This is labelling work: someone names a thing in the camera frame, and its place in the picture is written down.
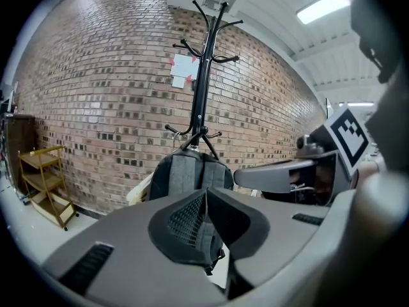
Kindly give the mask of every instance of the white tile floor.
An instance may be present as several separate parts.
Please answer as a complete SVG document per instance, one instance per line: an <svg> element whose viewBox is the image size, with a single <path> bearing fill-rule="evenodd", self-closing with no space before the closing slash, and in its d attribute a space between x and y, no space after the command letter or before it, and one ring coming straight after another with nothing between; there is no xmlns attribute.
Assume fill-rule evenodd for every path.
<svg viewBox="0 0 409 307"><path fill-rule="evenodd" d="M10 182L3 175L0 178L0 206L8 229L27 257L41 265L60 245L97 222L84 214L73 217L64 231L40 215L29 204L24 206L17 198ZM222 288L226 287L229 265L229 250L223 246L226 257L217 262L213 275L208 279Z"/></svg>

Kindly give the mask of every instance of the fluorescent light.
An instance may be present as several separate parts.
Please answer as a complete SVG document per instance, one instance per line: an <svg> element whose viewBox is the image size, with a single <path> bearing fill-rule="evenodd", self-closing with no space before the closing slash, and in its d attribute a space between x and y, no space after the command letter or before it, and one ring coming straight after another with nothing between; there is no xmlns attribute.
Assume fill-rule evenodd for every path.
<svg viewBox="0 0 409 307"><path fill-rule="evenodd" d="M319 0L303 10L300 10L297 13L297 16L303 24L308 24L322 16L328 15L329 13L349 5L351 5L350 0Z"/></svg>
<svg viewBox="0 0 409 307"><path fill-rule="evenodd" d="M339 107L344 105L343 102L339 103ZM373 102L349 102L348 106L350 107L372 107L374 105Z"/></svg>

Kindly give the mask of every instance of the brick wall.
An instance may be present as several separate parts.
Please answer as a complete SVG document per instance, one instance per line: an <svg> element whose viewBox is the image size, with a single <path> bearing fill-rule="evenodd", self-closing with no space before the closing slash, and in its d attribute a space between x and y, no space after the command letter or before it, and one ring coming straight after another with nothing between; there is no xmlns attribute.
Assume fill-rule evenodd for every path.
<svg viewBox="0 0 409 307"><path fill-rule="evenodd" d="M73 199L110 212L173 151L169 123L189 124L192 89L172 88L169 59L181 38L205 35L198 13L167 0L64 0L30 41L17 70L19 111L36 116L38 144L65 145ZM299 76L266 45L238 28L217 39L206 125L232 170L294 156L295 140L324 121Z"/></svg>

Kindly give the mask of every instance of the mesh vent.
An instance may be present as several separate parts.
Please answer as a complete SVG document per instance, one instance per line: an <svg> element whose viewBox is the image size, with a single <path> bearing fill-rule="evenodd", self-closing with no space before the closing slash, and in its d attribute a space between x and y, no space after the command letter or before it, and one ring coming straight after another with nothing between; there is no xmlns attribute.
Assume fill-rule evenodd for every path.
<svg viewBox="0 0 409 307"><path fill-rule="evenodd" d="M205 211L205 196L202 196L173 213L167 227L176 238L194 248Z"/></svg>

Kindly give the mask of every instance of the rolling cart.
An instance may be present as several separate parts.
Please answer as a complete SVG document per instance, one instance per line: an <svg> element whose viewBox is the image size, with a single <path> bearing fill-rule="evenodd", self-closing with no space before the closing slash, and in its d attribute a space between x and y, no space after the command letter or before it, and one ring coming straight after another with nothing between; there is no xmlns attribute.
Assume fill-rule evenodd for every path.
<svg viewBox="0 0 409 307"><path fill-rule="evenodd" d="M59 151L62 148L64 146L55 146L19 154L19 161L22 178L34 208L41 215L68 231L67 223L74 215L79 216L79 214L75 212L61 170ZM56 151L57 155L50 154L51 151ZM59 175L55 175L47 169L56 164L58 165ZM31 185L39 192L32 196L28 185ZM64 189L65 197L58 194L56 190L58 187Z"/></svg>

